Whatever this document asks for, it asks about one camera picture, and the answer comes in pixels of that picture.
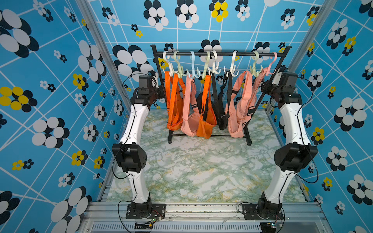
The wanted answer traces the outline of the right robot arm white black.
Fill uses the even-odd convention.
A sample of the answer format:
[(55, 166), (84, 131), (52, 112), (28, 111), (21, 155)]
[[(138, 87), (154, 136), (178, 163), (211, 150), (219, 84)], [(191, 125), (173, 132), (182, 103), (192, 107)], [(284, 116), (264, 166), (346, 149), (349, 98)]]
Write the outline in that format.
[(295, 73), (283, 72), (278, 82), (267, 81), (262, 85), (262, 92), (270, 95), (278, 104), (286, 135), (285, 145), (276, 150), (274, 155), (276, 169), (272, 181), (258, 201), (257, 213), (262, 218), (279, 214), (284, 194), (293, 177), (318, 153), (302, 123), (302, 98), (294, 92), (297, 79)]

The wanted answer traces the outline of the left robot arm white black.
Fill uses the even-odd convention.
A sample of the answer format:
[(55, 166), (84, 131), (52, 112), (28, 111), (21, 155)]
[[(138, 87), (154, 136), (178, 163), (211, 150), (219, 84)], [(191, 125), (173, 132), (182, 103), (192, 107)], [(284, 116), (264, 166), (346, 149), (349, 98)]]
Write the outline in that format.
[(124, 178), (129, 179), (133, 194), (127, 207), (127, 219), (148, 219), (153, 213), (151, 195), (144, 178), (147, 154), (140, 146), (140, 140), (151, 105), (160, 94), (153, 76), (139, 77), (139, 87), (130, 99), (131, 109), (126, 129), (119, 143), (112, 146), (118, 167), (125, 173)]

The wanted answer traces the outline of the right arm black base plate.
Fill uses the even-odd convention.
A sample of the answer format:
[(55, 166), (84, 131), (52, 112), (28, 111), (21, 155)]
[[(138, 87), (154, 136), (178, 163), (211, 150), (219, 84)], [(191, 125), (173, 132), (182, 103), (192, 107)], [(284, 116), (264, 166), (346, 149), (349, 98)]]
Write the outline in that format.
[(246, 220), (275, 221), (284, 219), (281, 204), (244, 203), (240, 206), (240, 211)]

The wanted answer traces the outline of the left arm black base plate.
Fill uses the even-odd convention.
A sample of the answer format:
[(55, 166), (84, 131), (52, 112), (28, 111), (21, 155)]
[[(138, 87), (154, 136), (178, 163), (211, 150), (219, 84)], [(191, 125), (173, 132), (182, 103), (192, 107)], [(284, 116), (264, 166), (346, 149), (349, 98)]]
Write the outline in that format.
[(127, 206), (126, 219), (164, 219), (166, 204), (164, 203), (130, 203)]

